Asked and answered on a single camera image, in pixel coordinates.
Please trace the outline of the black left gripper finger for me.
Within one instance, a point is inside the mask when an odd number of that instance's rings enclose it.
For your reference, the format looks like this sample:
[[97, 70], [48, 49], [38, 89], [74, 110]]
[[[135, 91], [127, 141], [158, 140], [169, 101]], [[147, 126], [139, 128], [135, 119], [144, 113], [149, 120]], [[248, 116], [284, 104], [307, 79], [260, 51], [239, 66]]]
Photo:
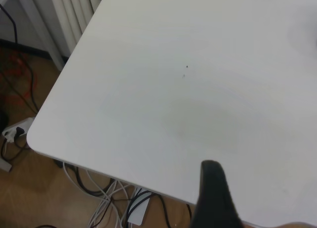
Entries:
[[192, 216], [192, 227], [243, 227], [219, 162], [206, 160], [201, 163], [200, 191]]

